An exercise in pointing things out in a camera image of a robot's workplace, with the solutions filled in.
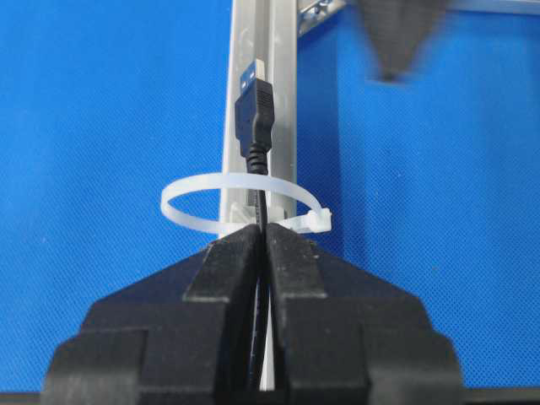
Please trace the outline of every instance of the blue fabric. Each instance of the blue fabric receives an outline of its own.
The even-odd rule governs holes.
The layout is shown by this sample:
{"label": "blue fabric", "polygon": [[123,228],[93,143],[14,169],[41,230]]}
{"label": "blue fabric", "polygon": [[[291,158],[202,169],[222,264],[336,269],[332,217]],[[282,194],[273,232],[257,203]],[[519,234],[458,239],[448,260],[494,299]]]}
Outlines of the blue fabric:
{"label": "blue fabric", "polygon": [[[229,29],[224,0],[3,2],[0,391],[40,389],[93,301],[211,240],[159,194],[220,168]],[[540,384],[540,24],[454,16],[418,66],[371,82],[350,11],[300,41],[317,239],[419,295],[468,385]]]}

